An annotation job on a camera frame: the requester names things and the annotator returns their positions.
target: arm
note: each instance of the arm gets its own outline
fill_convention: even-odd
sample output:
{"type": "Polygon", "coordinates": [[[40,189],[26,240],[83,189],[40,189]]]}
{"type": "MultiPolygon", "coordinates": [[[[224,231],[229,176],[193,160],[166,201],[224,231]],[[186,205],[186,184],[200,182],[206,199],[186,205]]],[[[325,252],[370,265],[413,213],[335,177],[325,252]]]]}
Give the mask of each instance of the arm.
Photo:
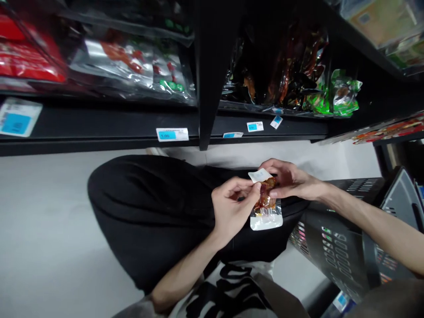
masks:
{"type": "Polygon", "coordinates": [[[424,275],[424,235],[413,227],[329,183],[312,177],[293,163],[270,159],[260,168],[277,174],[280,186],[272,190],[270,196],[298,196],[326,204],[359,226],[404,266],[424,275]]]}
{"type": "Polygon", "coordinates": [[[363,229],[384,251],[412,272],[424,275],[422,233],[331,184],[323,185],[325,190],[318,201],[363,229]]]}
{"type": "Polygon", "coordinates": [[[152,292],[157,313],[164,312],[189,293],[210,260],[225,246],[221,241],[213,231],[159,281],[152,292]]]}
{"type": "Polygon", "coordinates": [[[241,230],[255,203],[261,184],[232,178],[212,192],[215,228],[211,234],[178,262],[156,285],[152,301],[156,313],[162,313],[183,299],[193,288],[214,255],[241,230]],[[245,197],[241,202],[238,197],[245,197]]]}

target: black basket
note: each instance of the black basket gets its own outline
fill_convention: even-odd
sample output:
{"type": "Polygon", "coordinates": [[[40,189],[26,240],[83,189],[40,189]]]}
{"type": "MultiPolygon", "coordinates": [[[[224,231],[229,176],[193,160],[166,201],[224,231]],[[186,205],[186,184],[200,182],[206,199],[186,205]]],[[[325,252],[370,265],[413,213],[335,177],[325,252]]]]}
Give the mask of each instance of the black basket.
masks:
{"type": "MultiPolygon", "coordinates": [[[[330,183],[423,232],[422,201],[403,167],[387,180],[365,178],[330,183]]],[[[311,202],[290,241],[356,303],[381,284],[414,277],[359,227],[318,202],[311,202]]]]}

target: opened snack wrapper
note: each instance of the opened snack wrapper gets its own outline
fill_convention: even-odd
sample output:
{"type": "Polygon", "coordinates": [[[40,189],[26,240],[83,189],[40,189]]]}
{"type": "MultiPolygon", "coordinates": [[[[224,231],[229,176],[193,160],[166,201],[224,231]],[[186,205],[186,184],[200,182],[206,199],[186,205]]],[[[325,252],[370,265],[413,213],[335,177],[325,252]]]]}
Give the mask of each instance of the opened snack wrapper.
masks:
{"type": "Polygon", "coordinates": [[[269,196],[269,192],[276,186],[275,178],[264,168],[248,174],[253,182],[262,184],[261,197],[250,214],[250,227],[260,231],[282,226],[281,208],[276,206],[276,199],[269,196]]]}

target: person's left hand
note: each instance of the person's left hand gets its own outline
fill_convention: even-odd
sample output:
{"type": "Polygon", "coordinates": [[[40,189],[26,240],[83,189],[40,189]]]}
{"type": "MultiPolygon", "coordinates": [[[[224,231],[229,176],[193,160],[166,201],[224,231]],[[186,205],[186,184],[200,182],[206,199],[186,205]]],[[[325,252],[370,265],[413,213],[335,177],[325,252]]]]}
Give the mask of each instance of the person's left hand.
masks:
{"type": "Polygon", "coordinates": [[[233,177],[212,191],[215,212],[214,232],[224,248],[242,229],[261,195],[261,184],[233,177]]]}

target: black shelf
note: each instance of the black shelf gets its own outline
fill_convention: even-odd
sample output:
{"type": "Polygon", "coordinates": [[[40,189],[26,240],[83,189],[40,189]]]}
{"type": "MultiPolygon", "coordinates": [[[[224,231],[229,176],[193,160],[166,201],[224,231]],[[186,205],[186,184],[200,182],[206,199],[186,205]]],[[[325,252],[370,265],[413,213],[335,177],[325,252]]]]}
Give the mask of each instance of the black shelf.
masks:
{"type": "Polygon", "coordinates": [[[402,70],[392,64],[365,36],[324,1],[299,0],[296,3],[299,8],[307,8],[309,15],[312,14],[318,23],[326,26],[330,37],[342,38],[397,80],[403,82],[415,81],[414,78],[405,76],[402,70]]]}
{"type": "Polygon", "coordinates": [[[400,136],[400,137],[395,137],[390,139],[381,139],[381,140],[374,141],[373,144],[374,144],[374,147],[377,147],[377,146],[383,146],[387,144],[399,144],[406,141],[413,141],[417,139],[424,139],[424,132],[416,132],[406,136],[400,136]]]}
{"type": "Polygon", "coordinates": [[[324,114],[316,114],[308,111],[296,111],[290,109],[282,109],[281,114],[276,114],[271,110],[272,106],[265,105],[253,105],[253,104],[245,104],[241,102],[233,102],[221,100],[219,105],[219,111],[224,112],[235,112],[235,113],[244,113],[244,114],[270,114],[274,116],[285,116],[285,117],[297,117],[297,118],[315,118],[318,120],[321,119],[330,119],[330,118],[338,118],[338,119],[348,119],[348,117],[335,116],[335,115],[324,115],[324,114]]]}
{"type": "MultiPolygon", "coordinates": [[[[54,12],[59,12],[42,0],[8,1],[18,16],[31,16],[32,9],[27,9],[25,3],[29,8],[38,9],[37,19],[30,19],[34,25],[43,19],[42,14],[46,13],[43,22],[48,23],[54,12]]],[[[29,138],[0,135],[0,155],[160,146],[199,146],[200,150],[207,150],[210,144],[281,140],[315,142],[326,139],[324,142],[330,143],[363,132],[361,129],[365,127],[383,127],[423,108],[420,101],[424,95],[418,81],[421,76],[405,76],[324,0],[217,0],[194,1],[191,5],[195,37],[188,56],[196,84],[197,106],[151,98],[132,102],[104,96],[62,95],[58,91],[43,95],[0,91],[0,97],[20,96],[44,105],[29,138]],[[249,24],[258,27],[258,34],[265,33],[263,37],[256,37],[258,47],[264,47],[259,54],[264,54],[262,59],[279,49],[278,39],[293,19],[305,19],[326,27],[330,40],[326,50],[331,53],[329,68],[345,68],[349,75],[363,81],[358,95],[360,109],[351,118],[285,110],[280,115],[283,122],[275,130],[269,125],[275,116],[271,111],[255,112],[243,109],[242,103],[221,100],[233,46],[245,17],[249,24]],[[264,131],[249,133],[246,123],[253,121],[262,121],[264,131]],[[159,143],[156,128],[187,128],[190,140],[159,143]],[[222,138],[228,132],[243,132],[244,135],[242,138],[222,138]]],[[[145,26],[114,21],[120,23],[116,26],[108,19],[93,20],[93,17],[72,11],[62,12],[62,15],[133,34],[145,30],[145,26]]]]}
{"type": "MultiPolygon", "coordinates": [[[[31,98],[44,104],[30,137],[0,135],[0,156],[137,149],[147,147],[199,146],[199,117],[196,108],[159,111],[156,105],[143,109],[127,103],[100,108],[93,101],[31,98]],[[187,128],[189,141],[159,142],[156,128],[187,128]]],[[[236,117],[218,114],[210,144],[250,143],[282,140],[324,139],[324,121],[285,118],[275,130],[269,124],[274,116],[244,114],[236,117]],[[264,131],[248,132],[247,122],[262,121],[264,131]],[[223,134],[241,131],[242,138],[224,139],[223,134]]]]}
{"type": "Polygon", "coordinates": [[[67,8],[62,9],[59,13],[59,16],[70,19],[70,20],[78,21],[81,23],[110,27],[110,28],[123,31],[129,34],[146,35],[146,32],[149,32],[151,36],[164,37],[164,38],[171,37],[172,39],[175,39],[179,42],[184,42],[186,44],[191,43],[194,40],[194,34],[192,29],[190,29],[191,34],[186,36],[182,33],[166,30],[161,27],[152,27],[152,26],[143,25],[143,24],[126,22],[126,21],[121,21],[116,19],[109,19],[109,18],[100,17],[100,16],[93,16],[90,14],[78,13],[67,8]]]}
{"type": "Polygon", "coordinates": [[[311,139],[323,139],[328,133],[327,124],[325,121],[314,121],[306,119],[298,119],[293,117],[282,116],[283,121],[281,122],[278,129],[274,129],[270,124],[274,119],[274,116],[270,115],[240,115],[229,116],[226,114],[218,115],[215,118],[215,123],[212,129],[213,137],[222,137],[224,133],[240,132],[243,133],[241,139],[246,137],[291,137],[291,140],[304,140],[307,138],[311,139]],[[247,123],[254,121],[262,121],[264,124],[263,131],[248,132],[247,123]]]}

